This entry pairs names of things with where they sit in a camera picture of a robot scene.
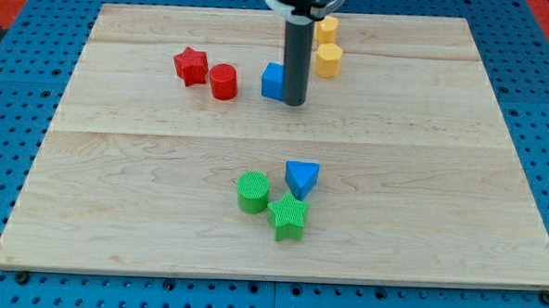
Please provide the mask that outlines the robot arm flange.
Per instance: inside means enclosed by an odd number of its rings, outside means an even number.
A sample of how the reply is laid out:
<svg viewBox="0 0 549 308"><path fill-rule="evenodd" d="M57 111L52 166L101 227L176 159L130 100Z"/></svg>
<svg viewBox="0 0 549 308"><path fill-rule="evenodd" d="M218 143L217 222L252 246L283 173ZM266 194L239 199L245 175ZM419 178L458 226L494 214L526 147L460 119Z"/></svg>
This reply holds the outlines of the robot arm flange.
<svg viewBox="0 0 549 308"><path fill-rule="evenodd" d="M319 21L336 12L345 0L265 0L273 11L294 24Z"/></svg>

